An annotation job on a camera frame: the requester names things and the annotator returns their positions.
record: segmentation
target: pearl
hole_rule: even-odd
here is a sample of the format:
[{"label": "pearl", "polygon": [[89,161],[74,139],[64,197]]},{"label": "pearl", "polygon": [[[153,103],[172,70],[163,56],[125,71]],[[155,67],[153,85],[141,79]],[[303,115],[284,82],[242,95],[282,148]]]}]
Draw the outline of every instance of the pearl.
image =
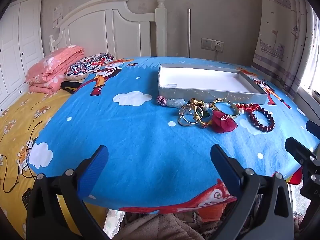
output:
[{"label": "pearl", "polygon": [[204,110],[208,110],[209,108],[210,108],[209,104],[208,104],[208,103],[204,103],[203,109],[204,109]]}]

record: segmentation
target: electrical outlet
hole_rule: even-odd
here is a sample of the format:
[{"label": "electrical outlet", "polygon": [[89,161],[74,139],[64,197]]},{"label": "electrical outlet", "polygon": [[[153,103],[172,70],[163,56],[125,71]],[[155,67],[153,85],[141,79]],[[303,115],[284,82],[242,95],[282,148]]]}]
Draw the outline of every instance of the electrical outlet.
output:
[{"label": "electrical outlet", "polygon": [[223,51],[223,41],[201,38],[201,49],[209,49],[218,52]]}]

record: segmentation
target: white headboard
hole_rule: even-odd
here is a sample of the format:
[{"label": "white headboard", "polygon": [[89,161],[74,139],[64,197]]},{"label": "white headboard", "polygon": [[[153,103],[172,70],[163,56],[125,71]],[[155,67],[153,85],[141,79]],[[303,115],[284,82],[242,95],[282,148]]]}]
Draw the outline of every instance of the white headboard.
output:
[{"label": "white headboard", "polygon": [[156,22],[157,56],[167,55],[167,9],[157,0],[155,13],[132,13],[129,0],[92,0],[68,13],[50,35],[50,50],[69,45],[85,48],[85,56],[111,53],[115,59],[150,56],[150,22]]}]

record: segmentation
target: folded pink blanket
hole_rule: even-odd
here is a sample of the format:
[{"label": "folded pink blanket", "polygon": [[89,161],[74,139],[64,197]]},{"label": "folded pink blanket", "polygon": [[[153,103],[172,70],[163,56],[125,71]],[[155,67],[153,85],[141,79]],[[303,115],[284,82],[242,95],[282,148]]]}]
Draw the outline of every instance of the folded pink blanket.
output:
[{"label": "folded pink blanket", "polygon": [[26,82],[30,92],[55,93],[65,80],[65,70],[83,57],[84,49],[75,45],[57,49],[44,57],[28,70]]}]

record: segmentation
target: silver box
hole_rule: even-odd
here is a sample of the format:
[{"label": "silver box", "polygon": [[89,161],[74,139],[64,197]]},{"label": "silver box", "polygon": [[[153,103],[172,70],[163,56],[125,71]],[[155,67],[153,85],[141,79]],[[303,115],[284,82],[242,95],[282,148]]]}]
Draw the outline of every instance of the silver box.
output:
[{"label": "silver box", "polygon": [[240,70],[205,65],[161,64],[159,95],[166,99],[191,98],[212,102],[263,105],[268,94]]}]

